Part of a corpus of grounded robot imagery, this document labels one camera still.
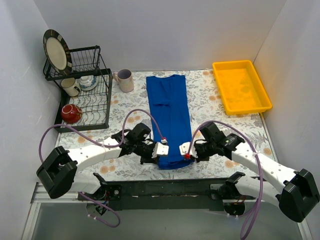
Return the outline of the blue printed t shirt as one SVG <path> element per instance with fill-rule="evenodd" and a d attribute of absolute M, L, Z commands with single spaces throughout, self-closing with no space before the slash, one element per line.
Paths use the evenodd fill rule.
<path fill-rule="evenodd" d="M 181 155 L 179 146 L 192 139 L 188 107 L 186 77 L 174 74 L 169 77 L 146 77 L 150 114 L 156 120 L 161 134 L 168 141 L 168 156 L 160 157 L 161 170 L 186 167 L 192 160 Z"/>

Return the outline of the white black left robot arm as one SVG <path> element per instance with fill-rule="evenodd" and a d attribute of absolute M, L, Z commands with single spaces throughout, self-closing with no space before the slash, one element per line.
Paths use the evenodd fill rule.
<path fill-rule="evenodd" d="M 166 155 L 166 140 L 153 141 L 148 138 L 151 130 L 143 123 L 133 129 L 122 129 L 104 141 L 93 141 L 91 145 L 65 149 L 55 147 L 46 157 L 36 175 L 51 199 L 58 199 L 68 192 L 91 195 L 95 200 L 106 196 L 106 181 L 98 174 L 83 174 L 82 171 L 105 160 L 136 154 L 143 163 L 156 164 L 160 155 Z"/>

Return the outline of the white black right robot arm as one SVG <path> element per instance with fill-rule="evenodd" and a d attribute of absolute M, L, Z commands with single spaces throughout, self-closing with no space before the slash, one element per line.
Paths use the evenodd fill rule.
<path fill-rule="evenodd" d="M 237 199 L 241 195 L 261 198 L 278 206 L 290 220 L 301 223 L 320 202 L 320 193 L 311 172 L 286 167 L 262 153 L 239 131 L 225 135 L 217 121 L 206 121 L 197 128 L 204 137 L 202 143 L 194 139 L 184 143 L 180 152 L 197 163 L 213 155 L 226 157 L 259 175 L 259 179 L 233 174 L 225 183 L 227 195 Z"/>

